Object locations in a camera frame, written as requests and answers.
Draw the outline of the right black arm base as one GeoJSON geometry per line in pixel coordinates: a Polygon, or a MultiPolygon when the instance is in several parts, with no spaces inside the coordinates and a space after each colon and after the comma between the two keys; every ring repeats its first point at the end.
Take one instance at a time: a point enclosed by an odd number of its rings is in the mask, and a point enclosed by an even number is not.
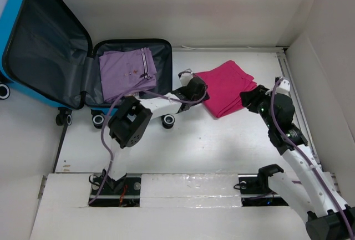
{"type": "Polygon", "coordinates": [[[258,173],[239,174],[234,189],[240,192],[242,207],[288,206],[286,201],[268,186],[268,178],[284,173],[277,164],[264,166],[258,173]]]}

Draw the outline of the blue kids suitcase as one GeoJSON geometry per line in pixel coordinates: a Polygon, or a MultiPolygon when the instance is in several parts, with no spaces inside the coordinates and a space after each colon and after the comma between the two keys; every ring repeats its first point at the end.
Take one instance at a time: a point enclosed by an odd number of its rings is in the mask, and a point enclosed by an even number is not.
{"type": "Polygon", "coordinates": [[[1,15],[1,98],[19,90],[59,110],[59,126],[88,107],[96,128],[109,111],[102,95],[99,58],[105,52],[150,49],[156,67],[154,92],[173,88],[171,44],[163,39],[113,39],[93,44],[63,0],[7,0],[1,15]]]}

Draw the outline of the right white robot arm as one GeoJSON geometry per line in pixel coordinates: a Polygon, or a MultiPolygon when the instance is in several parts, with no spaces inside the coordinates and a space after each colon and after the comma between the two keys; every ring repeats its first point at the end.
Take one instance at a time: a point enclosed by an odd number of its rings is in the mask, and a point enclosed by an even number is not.
{"type": "Polygon", "coordinates": [[[235,186],[258,200],[279,195],[302,219],[310,239],[354,239],[354,207],[336,191],[314,158],[307,139],[293,123],[295,107],[288,83],[272,90],[259,85],[241,92],[242,106],[261,116],[268,138],[297,176],[292,180],[277,164],[264,166],[235,186]]]}

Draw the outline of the purple shorts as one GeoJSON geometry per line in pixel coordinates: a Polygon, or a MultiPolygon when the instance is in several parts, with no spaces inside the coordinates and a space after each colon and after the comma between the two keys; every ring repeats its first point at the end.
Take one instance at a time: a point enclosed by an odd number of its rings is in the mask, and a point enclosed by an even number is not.
{"type": "Polygon", "coordinates": [[[157,85],[157,69],[152,51],[147,48],[129,52],[109,51],[99,57],[103,99],[114,101],[121,94],[152,89],[157,85]]]}

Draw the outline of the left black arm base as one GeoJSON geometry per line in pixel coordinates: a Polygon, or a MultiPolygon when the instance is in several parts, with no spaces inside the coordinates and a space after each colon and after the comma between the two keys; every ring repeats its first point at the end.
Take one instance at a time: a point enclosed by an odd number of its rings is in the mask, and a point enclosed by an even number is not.
{"type": "Polygon", "coordinates": [[[115,180],[107,177],[103,188],[99,191],[106,170],[100,175],[90,175],[91,184],[88,205],[90,207],[139,207],[141,192],[141,174],[126,174],[115,180]]]}

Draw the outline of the pink shorts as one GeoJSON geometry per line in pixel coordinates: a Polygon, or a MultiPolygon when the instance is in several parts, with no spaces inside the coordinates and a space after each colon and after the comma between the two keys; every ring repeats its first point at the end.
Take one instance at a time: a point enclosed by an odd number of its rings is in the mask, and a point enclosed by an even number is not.
{"type": "Polygon", "coordinates": [[[241,110],[243,106],[240,93],[257,87],[254,77],[245,73],[233,60],[196,75],[207,84],[210,98],[204,105],[215,118],[241,110]]]}

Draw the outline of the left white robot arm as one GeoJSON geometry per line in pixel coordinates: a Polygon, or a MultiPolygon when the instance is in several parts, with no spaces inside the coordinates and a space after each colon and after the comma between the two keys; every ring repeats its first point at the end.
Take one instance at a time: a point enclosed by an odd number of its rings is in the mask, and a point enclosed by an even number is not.
{"type": "Polygon", "coordinates": [[[109,153],[109,164],[103,170],[101,183],[97,193],[106,188],[116,194],[123,189],[123,179],[117,175],[109,175],[114,162],[114,153],[104,140],[105,128],[109,128],[109,136],[115,140],[121,149],[136,145],[148,127],[151,120],[160,118],[166,129],[171,129],[175,123],[175,114],[188,111],[191,107],[209,99],[207,84],[195,74],[186,80],[181,79],[181,87],[165,95],[144,91],[154,95],[151,99],[138,99],[132,95],[119,96],[114,100],[104,117],[100,132],[102,145],[109,153]]]}

